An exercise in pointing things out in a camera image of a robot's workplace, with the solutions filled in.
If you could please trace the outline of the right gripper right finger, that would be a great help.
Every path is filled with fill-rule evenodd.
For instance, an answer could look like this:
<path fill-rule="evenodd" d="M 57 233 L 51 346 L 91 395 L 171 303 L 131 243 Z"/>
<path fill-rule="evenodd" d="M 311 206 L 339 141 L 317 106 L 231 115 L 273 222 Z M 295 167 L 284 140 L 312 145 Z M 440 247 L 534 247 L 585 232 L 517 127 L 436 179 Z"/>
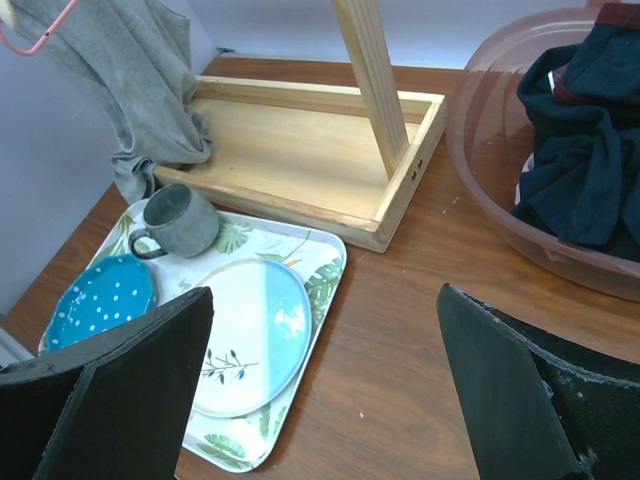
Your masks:
<path fill-rule="evenodd" d="M 480 478 L 638 478 L 638 364 L 450 284 L 436 308 Z"/>

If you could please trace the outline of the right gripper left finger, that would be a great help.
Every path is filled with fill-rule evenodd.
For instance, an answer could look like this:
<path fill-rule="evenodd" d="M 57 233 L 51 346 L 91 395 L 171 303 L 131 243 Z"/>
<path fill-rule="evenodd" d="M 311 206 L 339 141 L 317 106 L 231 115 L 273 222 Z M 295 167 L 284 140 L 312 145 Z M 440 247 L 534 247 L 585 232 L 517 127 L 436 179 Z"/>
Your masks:
<path fill-rule="evenodd" d="M 198 287 L 2 368 L 2 478 L 174 478 L 213 317 Z"/>

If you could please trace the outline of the navy maroon tank top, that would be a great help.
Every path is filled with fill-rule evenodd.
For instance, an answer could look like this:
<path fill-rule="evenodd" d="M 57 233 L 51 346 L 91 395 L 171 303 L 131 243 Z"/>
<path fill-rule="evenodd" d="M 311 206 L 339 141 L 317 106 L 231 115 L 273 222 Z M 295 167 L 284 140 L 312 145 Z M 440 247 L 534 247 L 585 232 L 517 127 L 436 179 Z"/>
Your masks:
<path fill-rule="evenodd" d="M 531 65 L 517 96 L 534 144 L 513 216 L 561 242 L 638 261 L 638 4 L 604 4 L 582 42 Z"/>

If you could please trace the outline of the grey tank top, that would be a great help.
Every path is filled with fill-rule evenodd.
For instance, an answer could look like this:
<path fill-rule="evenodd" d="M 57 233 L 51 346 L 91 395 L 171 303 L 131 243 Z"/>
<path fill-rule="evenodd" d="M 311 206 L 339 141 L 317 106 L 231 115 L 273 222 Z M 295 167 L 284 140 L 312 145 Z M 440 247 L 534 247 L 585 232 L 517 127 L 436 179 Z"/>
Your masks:
<path fill-rule="evenodd" d="M 44 53 L 76 79 L 112 124 L 111 165 L 128 203 L 155 190 L 158 165 L 200 164 L 212 142 L 192 99 L 190 20 L 161 1 L 82 1 Z"/>

